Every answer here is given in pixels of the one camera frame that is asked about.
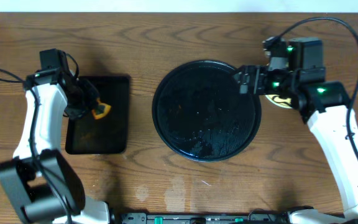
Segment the black round tray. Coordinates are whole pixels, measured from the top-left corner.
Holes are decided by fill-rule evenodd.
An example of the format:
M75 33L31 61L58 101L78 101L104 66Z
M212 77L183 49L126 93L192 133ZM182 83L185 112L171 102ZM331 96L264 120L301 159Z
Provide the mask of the black round tray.
M242 95L235 70L217 60L196 60L170 71L152 103L152 119L163 142L194 161L215 162L244 151L262 117L258 96Z

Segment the black rectangular tray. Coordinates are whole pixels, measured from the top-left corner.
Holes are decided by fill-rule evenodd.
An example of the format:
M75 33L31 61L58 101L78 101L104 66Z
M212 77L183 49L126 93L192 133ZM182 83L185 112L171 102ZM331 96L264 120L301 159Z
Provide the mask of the black rectangular tray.
M120 154L126 148L129 124L130 76L86 77L111 106L101 119L91 113L68 122L65 150L69 154Z

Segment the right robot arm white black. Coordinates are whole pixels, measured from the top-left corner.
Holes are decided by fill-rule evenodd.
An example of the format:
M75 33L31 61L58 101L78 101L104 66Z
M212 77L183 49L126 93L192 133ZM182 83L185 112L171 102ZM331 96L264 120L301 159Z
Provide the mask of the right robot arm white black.
M341 218L313 208L288 212L289 223L358 223L358 127L350 99L339 82L326 82L326 69L241 66L231 73L241 94L291 99L321 146L343 206Z

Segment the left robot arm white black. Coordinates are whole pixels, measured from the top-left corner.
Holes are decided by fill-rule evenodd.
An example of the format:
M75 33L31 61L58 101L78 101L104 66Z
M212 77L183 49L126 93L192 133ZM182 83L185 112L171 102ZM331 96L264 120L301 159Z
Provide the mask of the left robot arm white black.
M60 152L67 95L79 88L71 72L50 68L23 80L27 112L13 158L0 163L0 184L22 223L110 223L106 202L85 195Z

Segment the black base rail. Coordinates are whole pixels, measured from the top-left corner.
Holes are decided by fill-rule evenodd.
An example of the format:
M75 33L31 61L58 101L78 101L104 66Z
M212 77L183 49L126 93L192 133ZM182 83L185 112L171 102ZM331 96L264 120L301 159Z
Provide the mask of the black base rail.
M124 213L120 215L125 224L239 224L239 223L289 223L284 215L253 212L250 215L217 214L147 214Z

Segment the yellow plate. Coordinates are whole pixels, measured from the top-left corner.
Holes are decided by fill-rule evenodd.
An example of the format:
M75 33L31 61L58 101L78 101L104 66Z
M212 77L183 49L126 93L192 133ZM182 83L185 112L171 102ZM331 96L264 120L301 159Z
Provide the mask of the yellow plate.
M279 95L266 95L265 97L275 106L285 109L292 109L290 98L281 98Z

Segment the orange green sponge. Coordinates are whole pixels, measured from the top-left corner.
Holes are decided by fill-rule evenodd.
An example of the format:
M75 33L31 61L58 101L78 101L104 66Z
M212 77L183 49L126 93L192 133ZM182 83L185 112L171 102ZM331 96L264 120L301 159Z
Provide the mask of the orange green sponge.
M108 115L111 110L111 105L103 103L99 98L96 99L96 104L91 110L94 119L102 119Z

